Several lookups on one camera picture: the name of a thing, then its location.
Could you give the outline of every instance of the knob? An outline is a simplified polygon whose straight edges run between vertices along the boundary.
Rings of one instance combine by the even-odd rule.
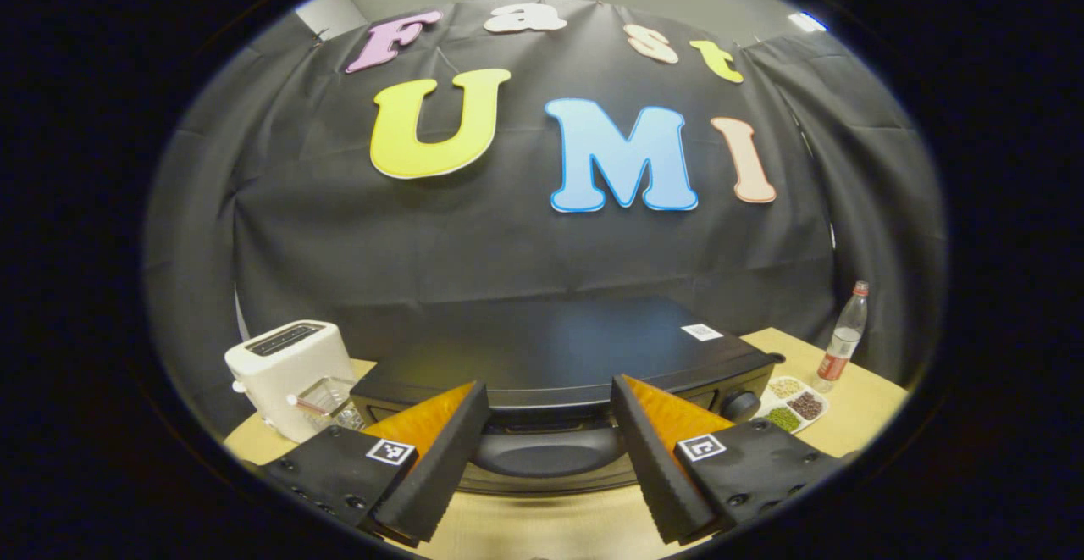
[[[732,422],[744,422],[760,409],[760,398],[751,391],[735,394],[719,411],[719,416]]]

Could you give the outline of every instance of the yellow letter u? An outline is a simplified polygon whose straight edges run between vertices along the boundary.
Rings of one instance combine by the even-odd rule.
[[[463,119],[455,135],[441,143],[417,141],[422,99],[437,89],[433,79],[405,81],[380,90],[369,155],[380,173],[417,179],[453,173],[486,153],[496,131],[496,89],[512,78],[503,68],[461,73],[452,83],[463,88]]]

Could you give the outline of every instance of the white label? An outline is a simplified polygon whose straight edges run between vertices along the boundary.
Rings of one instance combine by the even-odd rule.
[[[365,453],[365,456],[373,460],[387,463],[388,465],[402,465],[403,460],[406,460],[406,456],[410,456],[410,453],[413,451],[414,445],[380,440],[377,441],[376,445],[373,445],[371,451]]]
[[[715,337],[723,337],[721,333],[715,331],[714,328],[710,328],[705,324],[685,325],[682,329],[683,331],[688,333],[689,336],[696,337],[696,339],[700,341],[714,340]]]
[[[715,456],[717,453],[726,452],[726,445],[720,444],[719,440],[711,433],[692,440],[678,441],[678,445],[681,445],[681,448],[685,451],[685,456],[688,456],[689,460],[700,460]]]
[[[837,328],[831,336],[831,344],[828,344],[828,354],[840,360],[849,360],[854,354],[854,349],[859,344],[862,335],[855,328]]]

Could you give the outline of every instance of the black box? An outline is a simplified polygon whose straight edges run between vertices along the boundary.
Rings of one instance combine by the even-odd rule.
[[[479,493],[633,482],[609,408],[614,375],[743,421],[783,360],[666,298],[425,305],[386,335],[351,349],[377,362],[351,391],[362,417],[374,424],[472,379],[487,383],[491,416],[460,484]]]

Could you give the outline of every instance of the grain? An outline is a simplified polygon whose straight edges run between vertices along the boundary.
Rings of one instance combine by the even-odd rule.
[[[797,391],[802,390],[801,382],[798,382],[797,379],[776,379],[775,382],[771,382],[769,386],[772,388],[775,396],[779,399],[789,398],[790,394],[795,394]]]

